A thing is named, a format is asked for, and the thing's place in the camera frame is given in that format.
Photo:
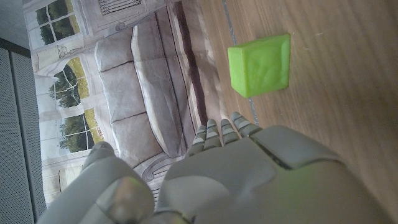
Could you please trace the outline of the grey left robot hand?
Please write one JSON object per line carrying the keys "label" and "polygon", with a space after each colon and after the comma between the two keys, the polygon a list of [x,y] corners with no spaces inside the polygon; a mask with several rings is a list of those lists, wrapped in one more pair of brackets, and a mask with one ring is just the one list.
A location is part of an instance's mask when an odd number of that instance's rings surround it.
{"label": "grey left robot hand", "polygon": [[158,195],[99,142],[40,223],[392,223],[341,157],[235,112],[197,131]]}

